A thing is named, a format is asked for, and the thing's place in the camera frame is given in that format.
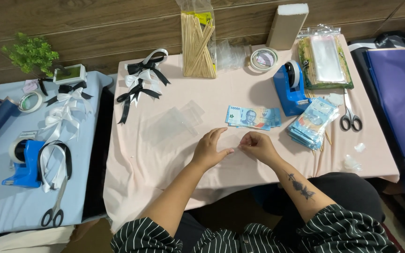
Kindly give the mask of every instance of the pink tablecloth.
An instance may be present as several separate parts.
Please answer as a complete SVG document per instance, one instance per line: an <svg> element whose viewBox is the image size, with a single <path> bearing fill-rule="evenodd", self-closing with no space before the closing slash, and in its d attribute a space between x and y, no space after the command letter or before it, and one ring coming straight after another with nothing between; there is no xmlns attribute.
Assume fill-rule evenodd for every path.
<svg viewBox="0 0 405 253"><path fill-rule="evenodd" d="M399 173L384 135L378 124L373 108L347 50L346 41L341 37L342 47L351 72L354 89L349 91L352 110L363 121L360 132L344 132L339 126L339 118L331 123L327 132L332 146L327 141L324 151L312 151L292 141L286 127L296 117L285 117L281 110L282 126L262 132L270 135L279 154L295 166L306 177L320 176L342 169L342 161L347 154L362 164L362 177L380 176L397 182ZM296 47L293 50L278 53L278 66L287 60L298 58ZM141 60L120 62L115 97L127 92L124 77L125 63L137 63ZM155 199L189 162L195 145L209 130L225 127L228 105L240 107L281 108L274 88L272 77L278 67L265 73L257 73L251 67L220 74L216 79L184 78L180 67L180 56L172 55L160 64L161 72L170 80L171 85L160 84L163 95L153 100L142 94L138 106L131 106L127 123L117 124L121 118L121 105L114 103L112 135L109 158L104 184L104 202L107 213L113 220L112 230L118 230L126 221L135 219L140 212ZM331 92L342 94L342 90L317 91L318 95ZM196 126L199 134L192 138L174 138L165 144L150 145L142 133L155 119L172 107L181 108L190 100L198 104L205 113L203 123ZM340 106L340 115L345 113ZM210 169L200 183L187 209L210 204L232 192L260 184L277 182L278 179L265 164L257 162L236 149L241 137L251 129L230 127L222 134L218 148L233 147L235 153L222 163ZM364 143L362 153L355 151L358 143Z"/></svg>

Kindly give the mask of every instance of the black pants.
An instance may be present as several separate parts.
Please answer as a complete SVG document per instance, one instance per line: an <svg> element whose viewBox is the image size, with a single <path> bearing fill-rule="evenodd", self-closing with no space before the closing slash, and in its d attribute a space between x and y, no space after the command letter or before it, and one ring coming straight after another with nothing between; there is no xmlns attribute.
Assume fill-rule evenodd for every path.
<svg viewBox="0 0 405 253"><path fill-rule="evenodd" d="M308 180L345 209L368 214L379 222L384 221L385 215L378 192L358 175L331 172ZM305 223L284 189L277 188L271 192L263 203L263 209L268 213L282 216L273 231L279 241L297 248L301 239L296 230ZM191 252L205 229L188 212L184 212L175 235L176 239L184 243L182 253Z"/></svg>

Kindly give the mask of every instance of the black handle scissors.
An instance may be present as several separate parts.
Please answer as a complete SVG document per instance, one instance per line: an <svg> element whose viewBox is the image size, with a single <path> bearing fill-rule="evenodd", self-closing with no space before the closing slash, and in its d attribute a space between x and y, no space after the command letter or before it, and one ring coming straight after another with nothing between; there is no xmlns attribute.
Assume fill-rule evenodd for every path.
<svg viewBox="0 0 405 253"><path fill-rule="evenodd" d="M345 131L348 131L351 127L356 131L360 131L362 130L362 120L351 111L351 102L349 101L347 89L345 89L344 96L346 113L340 118L340 127Z"/></svg>
<svg viewBox="0 0 405 253"><path fill-rule="evenodd" d="M48 211L45 212L43 215L43 218L41 219L41 226L46 227L48 226L51 221L53 221L53 227L60 227L62 224L62 221L64 220L64 212L62 209L60 209L60 201L62 200L62 196L64 195L65 187L67 186L68 182L68 176L65 176L64 182L62 183L62 186L60 187L59 190L59 195L57 196L56 204L54 204L53 208L48 209Z"/></svg>

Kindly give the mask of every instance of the tape dispenser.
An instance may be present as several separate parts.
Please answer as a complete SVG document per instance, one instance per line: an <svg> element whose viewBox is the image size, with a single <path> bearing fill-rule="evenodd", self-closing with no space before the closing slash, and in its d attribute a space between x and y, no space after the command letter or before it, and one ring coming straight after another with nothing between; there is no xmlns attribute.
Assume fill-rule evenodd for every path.
<svg viewBox="0 0 405 253"><path fill-rule="evenodd" d="M304 79L296 61L290 60L282 65L273 81L285 116L300 115L312 103L312 99L304 95Z"/></svg>
<svg viewBox="0 0 405 253"><path fill-rule="evenodd" d="M2 181L3 186L38 188L41 172L37 168L38 153L44 141L35 141L37 131L22 132L9 146L9 157L14 162L15 173Z"/></svg>

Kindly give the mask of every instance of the green plant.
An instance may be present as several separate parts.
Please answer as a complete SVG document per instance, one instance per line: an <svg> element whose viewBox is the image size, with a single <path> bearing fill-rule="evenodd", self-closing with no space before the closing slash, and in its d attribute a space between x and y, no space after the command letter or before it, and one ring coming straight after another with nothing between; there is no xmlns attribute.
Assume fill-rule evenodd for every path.
<svg viewBox="0 0 405 253"><path fill-rule="evenodd" d="M43 36L28 37L21 32L15 34L15 37L17 44L1 48L4 53L8 54L12 64L19 66L25 73L29 73L34 67L38 67L48 77L53 76L50 68L53 65L53 60L59 58L59 54L51 51L51 45L48 44L46 39Z"/></svg>

